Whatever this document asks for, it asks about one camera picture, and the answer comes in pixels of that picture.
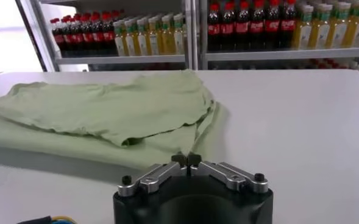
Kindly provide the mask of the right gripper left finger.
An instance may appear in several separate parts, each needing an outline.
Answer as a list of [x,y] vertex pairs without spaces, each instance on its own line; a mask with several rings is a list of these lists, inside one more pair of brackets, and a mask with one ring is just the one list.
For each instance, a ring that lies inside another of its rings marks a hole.
[[187,157],[176,154],[171,157],[167,164],[153,164],[143,173],[137,176],[126,175],[122,177],[118,185],[118,195],[121,197],[132,197],[139,189],[148,194],[157,192],[160,185],[171,177],[184,176],[187,174]]

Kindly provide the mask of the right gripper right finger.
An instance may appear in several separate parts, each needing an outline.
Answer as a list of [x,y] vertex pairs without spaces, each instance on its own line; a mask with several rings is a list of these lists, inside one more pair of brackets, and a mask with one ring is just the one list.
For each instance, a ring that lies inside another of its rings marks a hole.
[[248,187],[253,193],[267,193],[268,180],[262,173],[249,173],[225,162],[203,161],[200,155],[190,153],[188,165],[192,176],[208,176],[223,183],[226,188],[239,192]]

